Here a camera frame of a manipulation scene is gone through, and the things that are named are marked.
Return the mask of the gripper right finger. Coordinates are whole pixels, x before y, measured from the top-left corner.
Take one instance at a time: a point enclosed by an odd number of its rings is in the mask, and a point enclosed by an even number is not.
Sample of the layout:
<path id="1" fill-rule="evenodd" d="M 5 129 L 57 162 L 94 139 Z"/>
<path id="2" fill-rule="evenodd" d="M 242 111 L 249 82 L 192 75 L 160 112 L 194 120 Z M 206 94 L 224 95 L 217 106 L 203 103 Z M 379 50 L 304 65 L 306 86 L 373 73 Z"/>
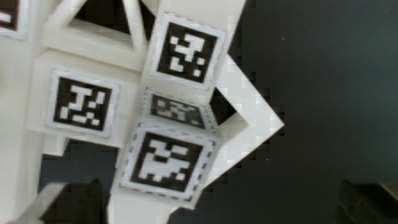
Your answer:
<path id="1" fill-rule="evenodd" d="M 398 224 L 398 184 L 341 181 L 336 224 Z"/>

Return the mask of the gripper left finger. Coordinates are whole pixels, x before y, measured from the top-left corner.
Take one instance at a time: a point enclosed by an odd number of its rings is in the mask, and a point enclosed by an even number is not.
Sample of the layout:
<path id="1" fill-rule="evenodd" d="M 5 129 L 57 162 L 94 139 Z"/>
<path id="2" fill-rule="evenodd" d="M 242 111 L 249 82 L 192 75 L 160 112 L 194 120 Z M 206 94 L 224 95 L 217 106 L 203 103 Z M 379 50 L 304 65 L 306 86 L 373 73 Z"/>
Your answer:
<path id="1" fill-rule="evenodd" d="M 109 224 L 100 180 L 50 183 L 11 224 Z"/>

